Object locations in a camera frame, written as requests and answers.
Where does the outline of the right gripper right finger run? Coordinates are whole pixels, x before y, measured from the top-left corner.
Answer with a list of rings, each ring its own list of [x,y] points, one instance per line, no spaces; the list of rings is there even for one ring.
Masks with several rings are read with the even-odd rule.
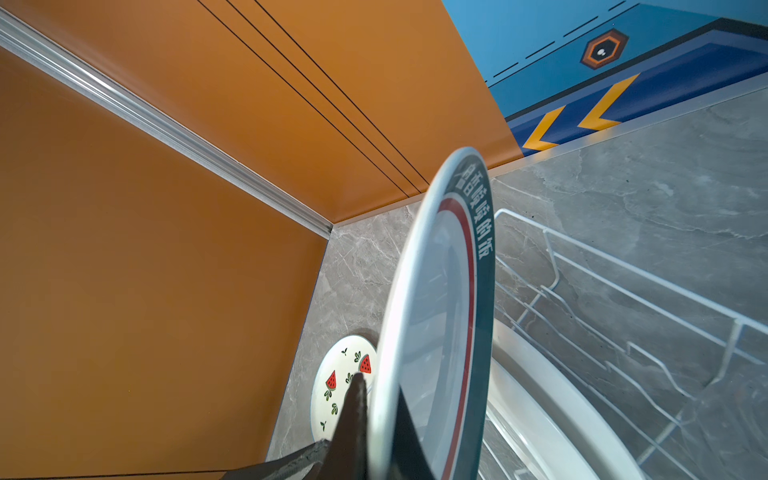
[[[403,392],[399,392],[393,434],[389,478],[433,480]]]

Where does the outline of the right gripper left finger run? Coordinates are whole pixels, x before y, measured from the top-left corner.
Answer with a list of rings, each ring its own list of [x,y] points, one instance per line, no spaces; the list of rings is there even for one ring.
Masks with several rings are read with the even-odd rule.
[[[319,440],[277,460],[226,472],[228,479],[367,479],[367,389],[362,373],[352,377],[331,440]]]

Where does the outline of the white wire dish rack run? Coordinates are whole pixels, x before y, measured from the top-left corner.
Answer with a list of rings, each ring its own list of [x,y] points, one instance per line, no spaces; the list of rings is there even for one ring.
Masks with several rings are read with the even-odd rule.
[[[767,324],[533,218],[495,213],[496,316],[647,479],[767,475]]]

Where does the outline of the watermelon pattern white plate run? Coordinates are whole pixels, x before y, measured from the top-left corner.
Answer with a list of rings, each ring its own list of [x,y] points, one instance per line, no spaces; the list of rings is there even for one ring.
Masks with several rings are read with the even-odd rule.
[[[331,440],[343,409],[351,381],[361,374],[371,396],[378,367],[373,344],[360,335],[337,341],[317,370],[310,396],[310,425],[314,441]]]

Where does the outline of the plain white plate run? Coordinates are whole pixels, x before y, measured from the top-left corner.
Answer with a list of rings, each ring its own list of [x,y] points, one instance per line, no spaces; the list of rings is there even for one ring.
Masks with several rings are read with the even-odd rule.
[[[487,415],[536,479],[642,479],[584,395],[530,342],[496,320]]]

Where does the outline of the green rimmed white plate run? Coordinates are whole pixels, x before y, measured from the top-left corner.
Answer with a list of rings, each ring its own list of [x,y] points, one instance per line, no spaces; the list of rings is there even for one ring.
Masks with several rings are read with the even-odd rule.
[[[390,479],[402,391],[434,479],[477,476],[493,334],[495,220],[480,153],[453,152],[414,217],[378,344],[367,426],[372,479]]]

